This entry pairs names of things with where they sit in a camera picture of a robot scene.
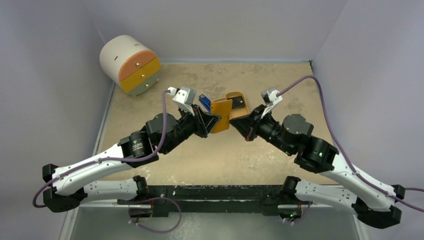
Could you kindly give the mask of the orange leather card holder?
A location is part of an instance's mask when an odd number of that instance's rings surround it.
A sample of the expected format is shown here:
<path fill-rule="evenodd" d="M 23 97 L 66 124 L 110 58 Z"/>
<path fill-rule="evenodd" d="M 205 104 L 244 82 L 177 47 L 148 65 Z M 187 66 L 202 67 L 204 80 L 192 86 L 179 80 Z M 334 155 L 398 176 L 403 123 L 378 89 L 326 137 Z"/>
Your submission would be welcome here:
<path fill-rule="evenodd" d="M 211 130 L 211 134 L 217 134 L 230 128 L 230 114 L 232 112 L 233 101 L 227 97 L 212 100 L 210 103 L 210 113 L 218 115 L 220 120 Z"/>

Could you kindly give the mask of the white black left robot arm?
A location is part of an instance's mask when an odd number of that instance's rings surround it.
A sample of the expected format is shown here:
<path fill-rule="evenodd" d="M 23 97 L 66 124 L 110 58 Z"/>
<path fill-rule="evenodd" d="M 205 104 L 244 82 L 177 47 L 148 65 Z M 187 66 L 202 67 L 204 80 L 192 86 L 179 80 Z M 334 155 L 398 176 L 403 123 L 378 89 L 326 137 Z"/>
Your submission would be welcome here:
<path fill-rule="evenodd" d="M 151 194 L 145 177 L 121 181 L 101 181 L 101 178 L 153 163 L 159 160 L 160 154 L 168 154 L 191 135 L 206 138 L 221 117 L 204 112 L 195 104 L 192 109 L 193 113 L 180 110 L 179 119 L 169 113 L 157 114 L 140 130 L 86 160 L 63 167 L 43 166 L 42 178 L 46 185 L 40 193 L 44 207 L 61 213 L 98 200 L 146 203 Z"/>

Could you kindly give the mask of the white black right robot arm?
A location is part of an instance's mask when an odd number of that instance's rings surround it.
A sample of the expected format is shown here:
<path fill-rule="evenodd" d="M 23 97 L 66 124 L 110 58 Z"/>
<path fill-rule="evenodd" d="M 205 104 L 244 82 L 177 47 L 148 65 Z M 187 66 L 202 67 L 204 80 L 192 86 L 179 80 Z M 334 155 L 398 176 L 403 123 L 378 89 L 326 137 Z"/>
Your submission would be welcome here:
<path fill-rule="evenodd" d="M 388 185 L 361 173 L 335 146 L 313 136 L 314 126 L 302 115 L 287 115 L 279 123 L 265 109 L 260 105 L 249 115 L 231 119 L 229 123 L 246 141 L 260 137 L 288 156 L 294 156 L 294 163 L 301 169 L 339 184 L 338 187 L 320 185 L 288 176 L 280 190 L 284 202 L 317 202 L 340 208 L 376 229 L 386 229 L 401 222 L 402 211 L 395 203 L 396 198 L 405 196 L 403 186 Z"/>

